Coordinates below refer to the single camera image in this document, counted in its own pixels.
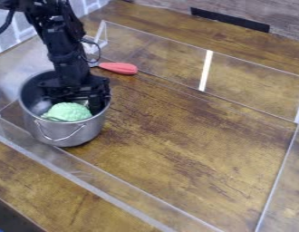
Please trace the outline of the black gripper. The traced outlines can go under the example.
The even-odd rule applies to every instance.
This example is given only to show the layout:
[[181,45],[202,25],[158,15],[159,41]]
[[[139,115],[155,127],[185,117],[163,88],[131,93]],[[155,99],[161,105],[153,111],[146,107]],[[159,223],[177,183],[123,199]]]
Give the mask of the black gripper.
[[90,73],[86,59],[78,55],[63,59],[49,55],[54,71],[38,82],[45,100],[70,102],[87,100],[87,109],[97,115],[110,103],[110,79]]

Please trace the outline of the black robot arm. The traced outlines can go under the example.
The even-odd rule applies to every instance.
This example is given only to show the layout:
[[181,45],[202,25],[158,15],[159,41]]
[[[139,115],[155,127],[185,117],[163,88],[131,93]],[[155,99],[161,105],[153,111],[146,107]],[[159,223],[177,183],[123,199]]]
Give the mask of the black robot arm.
[[110,80],[90,73],[93,61],[83,52],[83,25],[69,0],[0,0],[0,9],[7,10],[0,34],[14,13],[22,12],[45,44],[54,70],[45,77],[34,77],[43,99],[53,103],[87,100],[91,114],[99,113],[110,98]]

